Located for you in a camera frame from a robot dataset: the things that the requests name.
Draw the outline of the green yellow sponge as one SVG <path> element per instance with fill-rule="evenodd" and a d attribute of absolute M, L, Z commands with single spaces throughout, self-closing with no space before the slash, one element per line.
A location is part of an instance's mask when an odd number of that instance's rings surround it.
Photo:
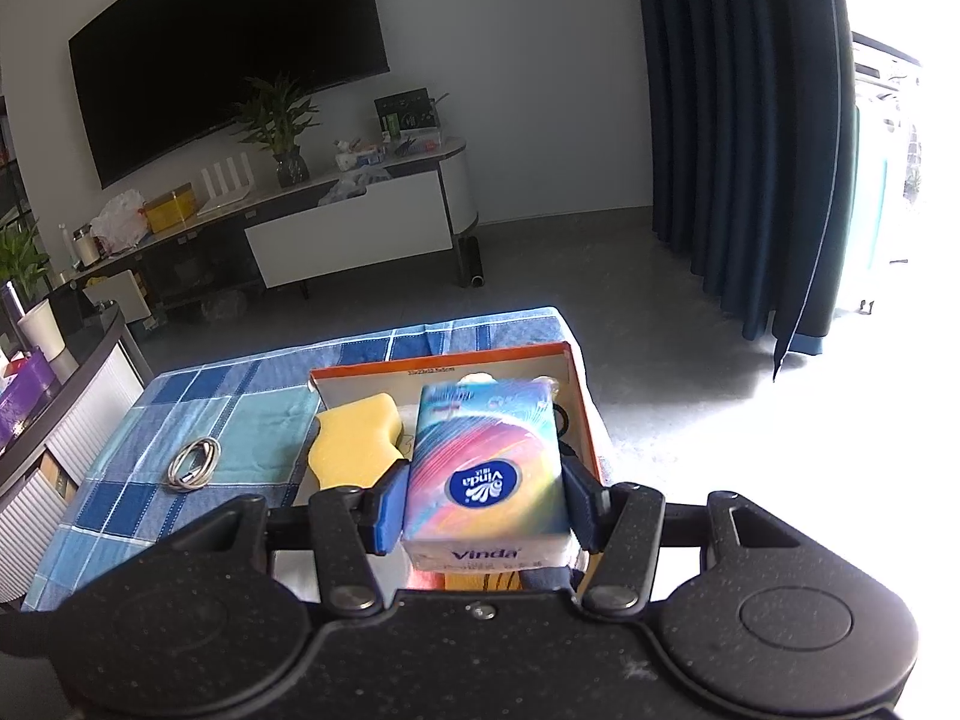
<path fill-rule="evenodd" d="M 377 394 L 317 413 L 309 472 L 320 489 L 371 488 L 396 461 L 402 416 L 391 395 Z"/>

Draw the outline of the colourful Vinda tissue pack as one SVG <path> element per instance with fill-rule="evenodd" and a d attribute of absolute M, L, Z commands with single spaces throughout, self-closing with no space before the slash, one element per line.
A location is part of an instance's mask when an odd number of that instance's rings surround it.
<path fill-rule="evenodd" d="M 415 569 L 484 574 L 573 559 L 553 405 L 537 383 L 421 390 L 402 525 Z"/>

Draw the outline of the dark grey sock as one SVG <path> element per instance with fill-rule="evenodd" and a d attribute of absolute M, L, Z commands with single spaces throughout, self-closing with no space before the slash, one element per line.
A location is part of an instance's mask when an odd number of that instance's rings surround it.
<path fill-rule="evenodd" d="M 546 569 L 527 569 L 519 572 L 524 590 L 531 592 L 571 592 L 573 590 L 573 572 L 568 567 L 547 567 Z"/>

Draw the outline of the yellow striped sock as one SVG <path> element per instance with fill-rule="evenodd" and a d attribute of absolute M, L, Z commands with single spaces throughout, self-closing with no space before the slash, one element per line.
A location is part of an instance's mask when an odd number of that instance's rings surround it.
<path fill-rule="evenodd" d="M 516 571 L 485 572 L 484 574 L 443 575 L 443 589 L 446 592 L 519 592 L 523 589 L 523 578 Z"/>

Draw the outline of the cream yellow scrunchie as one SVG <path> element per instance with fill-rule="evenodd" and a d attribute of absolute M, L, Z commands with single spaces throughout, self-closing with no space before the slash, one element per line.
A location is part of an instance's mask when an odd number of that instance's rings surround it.
<path fill-rule="evenodd" d="M 537 376 L 534 379 L 497 379 L 488 372 L 470 372 L 457 381 L 457 385 L 496 385 L 497 383 L 537 383 L 547 387 L 554 397 L 562 390 L 562 384 L 550 376 Z"/>

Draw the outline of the orange white cardboard box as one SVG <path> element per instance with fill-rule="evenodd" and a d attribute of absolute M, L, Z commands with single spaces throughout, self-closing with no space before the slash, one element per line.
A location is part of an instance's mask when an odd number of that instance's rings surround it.
<path fill-rule="evenodd" d="M 604 426 L 566 341 L 316 369 L 319 434 L 296 499 L 379 489 L 359 511 L 382 587 L 514 589 L 584 567 L 560 457 L 601 471 Z"/>

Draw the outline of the blue plaid tablecloth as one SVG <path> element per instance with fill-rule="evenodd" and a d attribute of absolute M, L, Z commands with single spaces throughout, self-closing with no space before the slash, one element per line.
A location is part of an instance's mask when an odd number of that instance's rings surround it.
<path fill-rule="evenodd" d="M 240 494 L 295 499 L 317 433 L 314 369 L 576 340 L 553 307 L 422 323 L 164 372 L 145 388 L 83 473 L 26 593 L 25 610 L 75 590 Z M 174 493 L 166 468 L 201 437 L 221 447 L 212 483 Z"/>

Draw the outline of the black roll on floor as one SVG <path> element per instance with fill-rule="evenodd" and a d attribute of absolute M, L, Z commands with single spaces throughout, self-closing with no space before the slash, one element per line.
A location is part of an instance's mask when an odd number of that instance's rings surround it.
<path fill-rule="evenodd" d="M 475 236 L 459 239 L 459 275 L 464 288 L 480 288 L 485 284 L 482 250 Z"/>

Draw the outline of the round black side table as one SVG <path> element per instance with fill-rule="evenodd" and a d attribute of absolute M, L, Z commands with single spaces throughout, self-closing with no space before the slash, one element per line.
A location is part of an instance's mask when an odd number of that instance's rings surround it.
<path fill-rule="evenodd" d="M 67 338 L 52 372 L 52 387 L 2 450 L 5 606 L 25 600 L 86 472 L 153 379 L 115 305 Z"/>

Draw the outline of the long white TV cabinet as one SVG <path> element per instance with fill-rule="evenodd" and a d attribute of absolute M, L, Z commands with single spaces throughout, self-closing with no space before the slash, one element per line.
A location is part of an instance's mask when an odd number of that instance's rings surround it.
<path fill-rule="evenodd" d="M 342 179 L 327 172 L 304 184 L 249 193 L 194 215 L 137 247 L 70 278 L 96 302 L 121 299 L 124 273 L 146 289 L 151 309 L 178 309 L 228 289 L 304 286 L 314 278 L 420 255 L 449 252 L 459 275 L 459 239 L 473 236 L 467 142 L 449 137 L 434 151 L 392 156 L 384 181 L 332 199 Z"/>

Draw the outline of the white router with antennas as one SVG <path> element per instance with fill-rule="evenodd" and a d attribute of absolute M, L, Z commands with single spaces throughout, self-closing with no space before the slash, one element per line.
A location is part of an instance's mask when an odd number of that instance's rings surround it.
<path fill-rule="evenodd" d="M 204 167 L 200 177 L 206 200 L 199 206 L 199 216 L 212 215 L 215 211 L 247 199 L 256 187 L 251 161 L 245 151 Z"/>

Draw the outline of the purple storage tray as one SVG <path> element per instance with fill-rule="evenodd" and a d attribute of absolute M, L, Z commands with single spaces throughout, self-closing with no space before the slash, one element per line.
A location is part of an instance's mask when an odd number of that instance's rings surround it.
<path fill-rule="evenodd" d="M 0 445 L 7 447 L 60 390 L 60 380 L 41 351 L 16 363 L 16 371 L 2 388 Z"/>

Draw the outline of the yellow box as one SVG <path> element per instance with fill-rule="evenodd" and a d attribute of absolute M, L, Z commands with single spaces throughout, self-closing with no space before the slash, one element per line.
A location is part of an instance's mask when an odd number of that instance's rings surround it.
<path fill-rule="evenodd" d="M 188 182 L 163 193 L 143 205 L 143 216 L 151 234 L 185 223 L 197 213 L 194 186 Z"/>

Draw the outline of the white paper cup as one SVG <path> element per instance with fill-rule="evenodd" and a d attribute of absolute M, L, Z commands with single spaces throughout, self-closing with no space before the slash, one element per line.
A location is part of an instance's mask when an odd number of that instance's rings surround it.
<path fill-rule="evenodd" d="M 64 335 L 48 299 L 38 302 L 18 322 L 18 330 L 31 351 L 39 351 L 48 361 L 53 361 L 67 348 Z"/>

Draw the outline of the white plastic bag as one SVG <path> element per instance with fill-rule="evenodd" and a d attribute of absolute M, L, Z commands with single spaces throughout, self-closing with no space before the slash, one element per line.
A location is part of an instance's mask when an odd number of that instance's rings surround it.
<path fill-rule="evenodd" d="M 107 255 L 116 255 L 132 249 L 149 232 L 146 221 L 145 199 L 135 188 L 110 199 L 91 220 L 91 232 Z"/>

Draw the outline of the dark blue curtain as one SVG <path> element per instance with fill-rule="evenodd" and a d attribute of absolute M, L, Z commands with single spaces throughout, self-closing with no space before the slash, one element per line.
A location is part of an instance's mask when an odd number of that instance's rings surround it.
<path fill-rule="evenodd" d="M 820 355 L 856 177 L 846 0 L 640 2 L 652 231 L 743 338 Z"/>

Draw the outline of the bamboo plant in vase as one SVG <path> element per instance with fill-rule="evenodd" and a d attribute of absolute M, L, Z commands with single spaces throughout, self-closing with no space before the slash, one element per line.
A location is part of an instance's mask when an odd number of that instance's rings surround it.
<path fill-rule="evenodd" d="M 267 151 L 275 161 L 281 188 L 309 181 L 309 167 L 298 138 L 317 125 L 313 96 L 291 83 L 254 80 L 249 96 L 238 104 L 235 122 L 241 142 Z"/>

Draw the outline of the green picture box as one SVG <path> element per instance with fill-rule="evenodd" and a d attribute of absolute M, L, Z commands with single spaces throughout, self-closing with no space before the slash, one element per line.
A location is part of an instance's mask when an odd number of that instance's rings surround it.
<path fill-rule="evenodd" d="M 381 133 L 389 142 L 407 137 L 415 130 L 433 130 L 439 127 L 436 107 L 427 88 L 410 89 L 404 93 L 376 98 L 374 110 L 381 125 Z"/>

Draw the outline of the green leafy potted plant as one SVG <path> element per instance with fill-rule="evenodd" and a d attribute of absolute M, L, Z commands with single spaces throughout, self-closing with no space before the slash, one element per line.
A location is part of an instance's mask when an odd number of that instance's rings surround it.
<path fill-rule="evenodd" d="M 37 245 L 37 223 L 12 221 L 2 226 L 0 271 L 2 281 L 11 281 L 26 307 L 36 304 L 46 281 L 49 255 Z"/>

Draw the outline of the large black television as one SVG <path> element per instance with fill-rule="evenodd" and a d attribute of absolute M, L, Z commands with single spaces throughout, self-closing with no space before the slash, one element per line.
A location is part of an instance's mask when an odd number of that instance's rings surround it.
<path fill-rule="evenodd" d="M 231 124 L 258 82 L 314 93 L 389 68 L 376 0 L 116 0 L 68 52 L 101 185 Z"/>

